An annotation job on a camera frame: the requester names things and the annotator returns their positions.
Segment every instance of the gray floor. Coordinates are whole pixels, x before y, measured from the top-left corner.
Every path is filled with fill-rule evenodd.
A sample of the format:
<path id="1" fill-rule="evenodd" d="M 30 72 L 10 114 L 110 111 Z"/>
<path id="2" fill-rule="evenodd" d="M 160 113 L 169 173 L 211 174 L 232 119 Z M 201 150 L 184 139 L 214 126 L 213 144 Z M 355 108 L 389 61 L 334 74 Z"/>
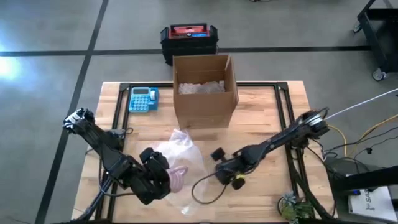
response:
<path id="1" fill-rule="evenodd" d="M 351 28 L 363 0 L 110 0 L 95 49 L 159 49 L 159 32 L 171 23 L 208 22 L 220 47 L 366 45 Z M 0 51 L 86 50 L 101 1 L 0 1 Z M 375 7 L 385 7 L 378 1 Z M 337 112 L 395 89 L 397 77 L 375 82 L 371 52 L 232 54 L 238 80 L 303 80 L 312 108 Z M 68 111 L 83 56 L 0 57 L 0 222 L 33 223 Z M 95 110 L 104 81 L 171 80 L 162 55 L 94 56 L 78 106 Z M 329 120 L 355 141 L 372 125 L 398 113 L 391 94 Z M 381 133 L 397 121 L 381 128 Z M 374 142 L 363 144 L 359 149 Z M 326 148 L 341 144 L 331 131 Z M 84 161 L 85 143 L 69 139 L 46 223 L 70 218 Z M 358 159 L 396 165 L 395 141 Z"/>

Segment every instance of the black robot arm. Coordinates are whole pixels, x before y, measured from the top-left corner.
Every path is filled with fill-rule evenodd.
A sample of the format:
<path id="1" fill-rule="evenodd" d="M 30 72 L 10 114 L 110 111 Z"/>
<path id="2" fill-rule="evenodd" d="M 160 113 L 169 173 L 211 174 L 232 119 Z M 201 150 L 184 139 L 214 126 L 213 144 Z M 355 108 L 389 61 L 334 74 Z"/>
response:
<path id="1" fill-rule="evenodd" d="M 319 139 L 328 131 L 328 125 L 319 111 L 308 111 L 297 118 L 287 129 L 270 139 L 260 144 L 245 146 L 234 152 L 231 159 L 224 157 L 225 153 L 222 148 L 217 149 L 211 155 L 214 160 L 221 160 L 221 163 L 216 165 L 215 175 L 224 185 L 233 182 L 233 187 L 237 190 L 242 187 L 244 182 L 235 183 L 236 176 L 253 172 L 267 153 L 287 143 L 292 147 L 306 147 L 308 139 Z"/>
<path id="2" fill-rule="evenodd" d="M 121 138 L 95 125 L 93 113 L 88 109 L 80 108 L 66 117 L 63 128 L 80 135 L 98 153 L 108 177 L 124 189 L 130 187 L 143 204 L 162 199 L 170 193 L 166 171 L 169 163 L 161 153 L 152 148 L 145 149 L 140 154 L 142 164 L 121 153 Z"/>

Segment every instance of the cardboard box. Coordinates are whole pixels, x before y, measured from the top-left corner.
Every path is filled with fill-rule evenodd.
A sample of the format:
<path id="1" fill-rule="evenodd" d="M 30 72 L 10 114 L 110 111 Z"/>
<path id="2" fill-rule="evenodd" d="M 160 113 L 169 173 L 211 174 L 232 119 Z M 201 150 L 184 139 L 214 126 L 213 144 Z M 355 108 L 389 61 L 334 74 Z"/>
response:
<path id="1" fill-rule="evenodd" d="M 238 89 L 229 55 L 174 57 L 174 110 L 180 128 L 226 128 L 238 104 Z M 178 84 L 224 80 L 225 93 L 180 95 Z"/>

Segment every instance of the toolbox handle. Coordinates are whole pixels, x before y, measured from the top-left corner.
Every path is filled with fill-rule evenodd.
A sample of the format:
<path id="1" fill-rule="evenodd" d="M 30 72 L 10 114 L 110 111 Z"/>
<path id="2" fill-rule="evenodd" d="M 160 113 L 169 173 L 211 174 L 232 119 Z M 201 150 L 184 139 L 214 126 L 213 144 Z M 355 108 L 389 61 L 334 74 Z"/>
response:
<path id="1" fill-rule="evenodd" d="M 187 27 L 189 27 L 189 26 L 203 26 L 204 30 L 207 31 L 207 23 L 203 23 L 203 22 L 202 23 L 197 23 L 197 24 L 172 24 L 172 25 L 170 25 L 170 28 L 171 28 L 172 32 L 175 32 L 174 27 L 183 27 L 183 26 L 187 26 Z"/>

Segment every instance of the wooden tabletop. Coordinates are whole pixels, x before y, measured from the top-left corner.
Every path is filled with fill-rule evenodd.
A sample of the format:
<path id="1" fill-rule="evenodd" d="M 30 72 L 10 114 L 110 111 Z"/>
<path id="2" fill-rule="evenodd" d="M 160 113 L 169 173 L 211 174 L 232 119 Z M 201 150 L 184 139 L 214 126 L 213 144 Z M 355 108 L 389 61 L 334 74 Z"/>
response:
<path id="1" fill-rule="evenodd" d="M 301 81 L 288 82 L 294 115 L 300 116 L 310 109 L 304 84 Z M 103 129 L 111 129 L 113 114 L 118 98 L 119 83 L 104 82 L 96 110 L 96 124 Z M 171 88 L 160 89 L 159 109 L 146 114 L 130 114 L 129 127 L 134 132 L 127 136 L 124 153 L 139 158 L 146 147 L 168 141 L 171 133 L 178 128 L 173 108 Z M 196 146 L 199 147 L 208 172 L 212 172 L 215 162 L 210 154 L 222 147 L 231 154 L 248 144 L 257 144 L 281 131 L 278 110 L 272 87 L 239 87 L 239 103 L 233 113 L 228 129 L 188 130 Z M 312 149 L 320 154 L 319 147 L 311 143 Z M 311 191 L 326 208 L 333 210 L 333 197 L 328 177 L 322 163 L 311 152 L 304 154 L 304 163 Z M 212 177 L 209 179 L 205 198 L 219 194 L 221 185 Z M 255 172 L 246 177 L 246 184 L 240 190 L 228 186 L 224 195 L 211 205 L 193 203 L 192 214 L 183 215 L 181 208 L 174 207 L 168 200 L 155 200 L 143 205 L 135 196 L 116 199 L 114 222 L 284 222 L 276 210 L 281 195 L 292 190 L 286 155 L 283 147 L 269 153 Z M 181 193 L 187 197 L 190 189 Z M 98 156 L 88 153 L 76 196 L 73 218 L 91 203 L 98 193 Z"/>

